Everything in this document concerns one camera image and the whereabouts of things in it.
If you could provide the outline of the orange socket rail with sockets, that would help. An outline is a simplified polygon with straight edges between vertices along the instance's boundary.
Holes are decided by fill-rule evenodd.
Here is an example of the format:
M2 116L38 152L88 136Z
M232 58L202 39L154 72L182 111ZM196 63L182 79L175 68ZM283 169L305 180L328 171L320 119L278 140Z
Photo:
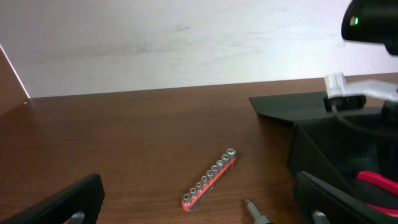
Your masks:
M231 170L237 160L238 153L233 148L228 148L221 155L205 175L192 187L187 194L183 195L182 209L186 212L192 211L199 201L212 191L215 185Z

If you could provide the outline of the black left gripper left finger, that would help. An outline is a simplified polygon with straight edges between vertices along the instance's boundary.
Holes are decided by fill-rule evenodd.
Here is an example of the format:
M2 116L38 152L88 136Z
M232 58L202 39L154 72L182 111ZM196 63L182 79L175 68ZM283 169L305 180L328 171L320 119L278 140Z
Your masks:
M83 223L95 224L104 196L101 176L90 174L2 223L64 223L81 212Z

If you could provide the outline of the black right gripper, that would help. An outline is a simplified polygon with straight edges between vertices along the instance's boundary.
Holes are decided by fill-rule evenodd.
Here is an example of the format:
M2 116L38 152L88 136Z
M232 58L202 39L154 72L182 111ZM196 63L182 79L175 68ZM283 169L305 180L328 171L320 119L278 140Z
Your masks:
M328 98L326 96L323 101L327 112L331 112L333 105L336 106L338 111L363 109L367 99L364 95L337 96L334 98ZM397 121L397 102L385 101L381 109L381 117L387 121Z

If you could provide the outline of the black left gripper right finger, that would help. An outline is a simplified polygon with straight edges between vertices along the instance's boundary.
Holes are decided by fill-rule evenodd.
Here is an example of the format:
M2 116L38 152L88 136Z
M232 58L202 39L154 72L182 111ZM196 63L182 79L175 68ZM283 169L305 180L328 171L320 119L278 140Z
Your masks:
M386 215L308 172L295 176L293 196L302 223L397 224Z

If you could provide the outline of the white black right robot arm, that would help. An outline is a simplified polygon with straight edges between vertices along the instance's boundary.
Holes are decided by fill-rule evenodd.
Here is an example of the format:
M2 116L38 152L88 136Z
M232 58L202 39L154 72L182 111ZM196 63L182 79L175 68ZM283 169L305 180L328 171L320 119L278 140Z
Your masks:
M353 0L341 24L344 40L381 44L390 55L397 55L397 1ZM379 80L346 82L342 73L325 77L328 99L325 107L331 111L337 102L340 110L364 107L366 97L384 100L382 118L397 122L397 85Z

